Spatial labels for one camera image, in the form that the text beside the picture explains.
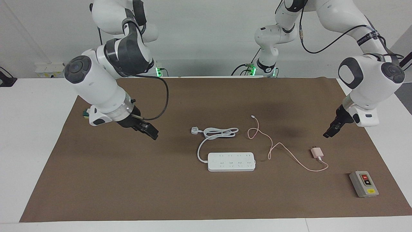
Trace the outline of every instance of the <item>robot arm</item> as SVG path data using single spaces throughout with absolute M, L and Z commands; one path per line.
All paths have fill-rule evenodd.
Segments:
M 295 39 L 295 22 L 302 10 L 316 10 L 323 27 L 353 37 L 364 54 L 346 58 L 340 64 L 339 78 L 352 91 L 337 109 L 335 120 L 323 136 L 333 137 L 346 123 L 356 122 L 361 127 L 378 125 L 378 103 L 402 85 L 405 74 L 398 66 L 397 56 L 379 39 L 379 33 L 352 0 L 281 0 L 275 12 L 278 24 L 256 31 L 255 40 L 262 48 L 262 55 L 255 65 L 256 73 L 270 76 L 278 53 L 270 56 L 272 52 L 269 51 L 277 51 L 276 44 Z M 303 31 L 299 29 L 303 44 Z
M 109 40 L 96 51 L 88 50 L 72 59 L 65 67 L 64 76 L 72 83 L 79 96 L 92 105 L 89 110 L 91 125 L 115 121 L 122 127 L 133 128 L 156 140 L 157 129 L 140 117 L 140 111 L 134 105 L 135 100 L 131 99 L 115 80 L 147 72 L 154 64 L 150 51 L 144 44 L 140 28 L 146 25 L 145 17 L 136 17 L 131 9 L 120 4 L 127 2 L 94 2 L 92 12 L 95 12 L 96 24 L 113 35 L 118 35 L 120 28 L 123 38 Z M 143 3 L 140 0 L 133 0 L 132 3 L 135 12 L 143 11 Z M 107 14 L 110 23 L 105 24 L 96 15 L 100 15 L 101 11 L 107 13 L 107 9 L 111 9 L 111 13 Z

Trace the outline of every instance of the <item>white tabletop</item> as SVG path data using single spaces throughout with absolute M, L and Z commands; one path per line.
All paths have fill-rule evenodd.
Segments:
M 64 79 L 19 79 L 0 88 L 0 231 L 412 231 L 412 216 L 18 223 L 76 96 Z M 378 114 L 381 124 L 366 130 L 411 205 L 412 116 L 395 95 Z

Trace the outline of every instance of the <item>power strip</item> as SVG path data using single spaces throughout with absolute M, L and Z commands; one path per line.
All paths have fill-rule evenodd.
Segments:
M 208 155 L 210 172 L 251 172 L 255 167 L 252 152 L 214 152 Z

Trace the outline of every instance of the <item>brown table surface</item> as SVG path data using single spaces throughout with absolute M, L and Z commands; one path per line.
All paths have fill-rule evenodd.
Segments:
M 167 79 L 170 103 L 152 124 L 159 138 L 108 123 L 92 127 L 78 98 L 37 182 L 21 222 L 87 220 L 205 220 L 412 215 L 412 209 L 364 128 L 345 125 L 322 136 L 345 97 L 334 79 Z M 164 86 L 148 79 L 118 81 L 143 116 L 164 104 Z M 255 127 L 286 145 L 308 168 L 321 147 L 330 167 L 312 173 L 270 141 L 249 140 Z M 207 141 L 209 152 L 253 152 L 253 172 L 211 173 L 197 160 L 204 137 L 197 126 L 240 129 L 235 138 Z M 358 198 L 348 174 L 367 170 L 380 195 Z

